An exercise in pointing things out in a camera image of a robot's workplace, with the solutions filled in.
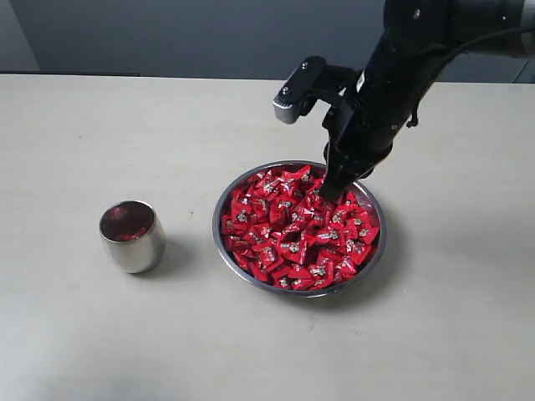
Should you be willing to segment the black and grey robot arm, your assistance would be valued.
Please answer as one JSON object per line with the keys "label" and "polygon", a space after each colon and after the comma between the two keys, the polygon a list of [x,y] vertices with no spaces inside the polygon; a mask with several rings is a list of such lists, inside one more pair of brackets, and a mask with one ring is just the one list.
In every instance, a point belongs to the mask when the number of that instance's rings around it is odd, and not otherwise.
{"label": "black and grey robot arm", "polygon": [[462,53],[534,56],[532,1],[387,1],[384,32],[364,68],[326,116],[327,170],[320,195],[337,201],[391,152],[441,71]]}

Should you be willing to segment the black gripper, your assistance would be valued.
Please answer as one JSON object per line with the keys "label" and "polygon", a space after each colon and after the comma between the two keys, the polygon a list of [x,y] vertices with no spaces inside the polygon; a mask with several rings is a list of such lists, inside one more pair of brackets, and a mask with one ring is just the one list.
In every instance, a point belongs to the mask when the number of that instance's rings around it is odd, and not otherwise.
{"label": "black gripper", "polygon": [[322,198],[338,203],[355,179],[390,153],[438,62],[437,49],[409,53],[387,37],[380,39],[369,62],[349,81],[340,105],[324,118],[329,146]]}

